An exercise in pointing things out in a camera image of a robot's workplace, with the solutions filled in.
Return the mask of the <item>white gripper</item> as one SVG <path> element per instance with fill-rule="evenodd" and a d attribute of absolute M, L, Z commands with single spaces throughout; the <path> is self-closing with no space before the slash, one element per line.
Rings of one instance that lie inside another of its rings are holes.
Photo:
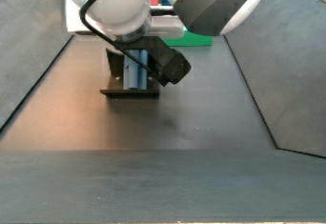
<path fill-rule="evenodd" d="M 179 18 L 171 14 L 152 16 L 148 0 L 96 0 L 87 10 L 86 21 L 114 39 L 183 36 Z"/>

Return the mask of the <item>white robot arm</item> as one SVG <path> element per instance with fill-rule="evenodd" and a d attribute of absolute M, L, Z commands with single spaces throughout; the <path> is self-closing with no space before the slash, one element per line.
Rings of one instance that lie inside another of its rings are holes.
<path fill-rule="evenodd" d="M 71 0 L 83 6 L 88 0 Z M 218 36 L 235 29 L 250 16 L 261 0 L 167 0 L 177 23 L 190 32 Z M 130 42 L 143 36 L 177 36 L 177 27 L 150 13 L 150 0 L 96 0 L 87 16 L 100 31 Z"/>

